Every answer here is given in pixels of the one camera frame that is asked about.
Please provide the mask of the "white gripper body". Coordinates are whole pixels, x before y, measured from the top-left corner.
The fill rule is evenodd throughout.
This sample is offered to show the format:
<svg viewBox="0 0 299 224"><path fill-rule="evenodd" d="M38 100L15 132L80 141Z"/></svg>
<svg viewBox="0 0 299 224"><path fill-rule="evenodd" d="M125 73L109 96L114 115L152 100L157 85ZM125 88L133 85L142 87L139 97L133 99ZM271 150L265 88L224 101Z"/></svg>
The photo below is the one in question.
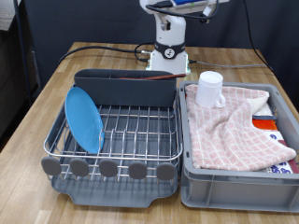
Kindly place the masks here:
<svg viewBox="0 0 299 224"><path fill-rule="evenodd" d="M177 14L190 14L204 11L206 8L214 10L219 4L230 0L139 0L139 5L149 14L164 13L166 11Z"/></svg>

